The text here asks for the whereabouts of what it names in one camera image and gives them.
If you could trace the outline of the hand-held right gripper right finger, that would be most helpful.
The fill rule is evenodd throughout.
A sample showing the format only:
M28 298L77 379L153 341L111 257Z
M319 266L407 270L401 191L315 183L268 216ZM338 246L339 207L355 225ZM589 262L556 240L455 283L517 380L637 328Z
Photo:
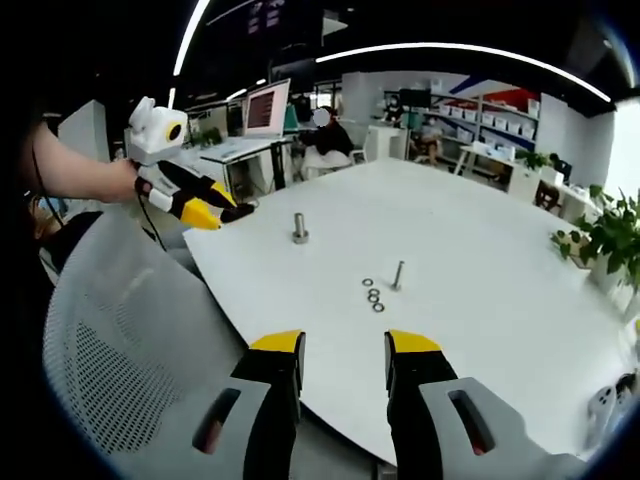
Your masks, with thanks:
M431 339L385 334L387 421L400 479L578 479L586 465L551 454L523 417L471 377L460 378Z

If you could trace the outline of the person's left hand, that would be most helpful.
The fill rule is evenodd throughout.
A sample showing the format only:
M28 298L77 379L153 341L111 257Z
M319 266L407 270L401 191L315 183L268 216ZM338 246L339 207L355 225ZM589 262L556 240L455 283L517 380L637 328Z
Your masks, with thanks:
M130 159L119 159L105 167L103 175L103 200L107 203L126 203L134 200L140 179L138 165Z

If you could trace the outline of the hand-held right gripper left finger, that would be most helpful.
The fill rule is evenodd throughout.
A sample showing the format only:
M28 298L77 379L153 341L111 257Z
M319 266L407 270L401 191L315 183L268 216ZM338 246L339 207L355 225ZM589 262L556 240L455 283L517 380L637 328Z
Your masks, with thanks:
M230 376L170 407L152 440L112 462L123 479L286 479L300 420L306 335L252 343Z

